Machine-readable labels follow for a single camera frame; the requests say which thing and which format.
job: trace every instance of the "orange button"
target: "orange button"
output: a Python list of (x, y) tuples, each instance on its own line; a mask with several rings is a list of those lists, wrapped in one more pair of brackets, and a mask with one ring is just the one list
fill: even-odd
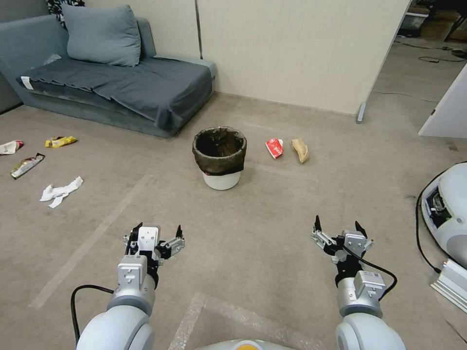
[(242, 344), (237, 348), (237, 350), (259, 350), (259, 349), (253, 344)]

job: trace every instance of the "trash can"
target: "trash can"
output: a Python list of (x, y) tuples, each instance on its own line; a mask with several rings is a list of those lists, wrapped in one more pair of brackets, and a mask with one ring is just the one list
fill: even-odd
[(206, 184), (215, 190), (227, 190), (237, 184), (246, 152), (247, 139), (228, 126), (201, 130), (193, 140), (195, 161)]

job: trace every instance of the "snack wrapper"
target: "snack wrapper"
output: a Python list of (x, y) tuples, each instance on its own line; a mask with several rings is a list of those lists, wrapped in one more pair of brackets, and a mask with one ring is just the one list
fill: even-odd
[(21, 140), (10, 141), (0, 145), (0, 156), (13, 154), (24, 145)]
[(45, 155), (41, 153), (37, 153), (35, 157), (26, 158), (21, 161), (11, 172), (11, 176), (13, 179), (17, 179), (21, 175), (25, 174), (26, 172), (30, 171), (33, 167), (38, 165), (43, 159)]
[(284, 148), (282, 147), (282, 140), (281, 139), (270, 139), (266, 141), (266, 148), (268, 149), (271, 156), (276, 159), (282, 153), (284, 153)]
[(56, 138), (51, 138), (51, 139), (46, 140), (45, 146), (51, 147), (51, 148), (58, 148), (58, 147), (65, 146), (66, 144), (70, 144), (76, 141), (78, 140), (75, 139), (73, 136), (66, 136), (66, 137), (59, 136)]

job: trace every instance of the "gray blanket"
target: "gray blanket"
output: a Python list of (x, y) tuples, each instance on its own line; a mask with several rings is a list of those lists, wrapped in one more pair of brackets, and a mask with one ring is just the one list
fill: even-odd
[(207, 67), (162, 58), (145, 58), (135, 67), (62, 58), (22, 76), (29, 76), (34, 90), (53, 93), (55, 85), (69, 87), (71, 95), (73, 89), (95, 93), (139, 113), (168, 132), (178, 131), (212, 92)]

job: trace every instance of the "white bucket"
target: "white bucket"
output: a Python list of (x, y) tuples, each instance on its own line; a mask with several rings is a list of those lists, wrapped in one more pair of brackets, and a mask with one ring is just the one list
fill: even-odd
[(229, 188), (235, 186), (240, 180), (240, 173), (241, 171), (221, 176), (206, 175), (203, 173), (203, 176), (204, 182), (206, 182), (209, 187), (222, 191), (228, 190)]

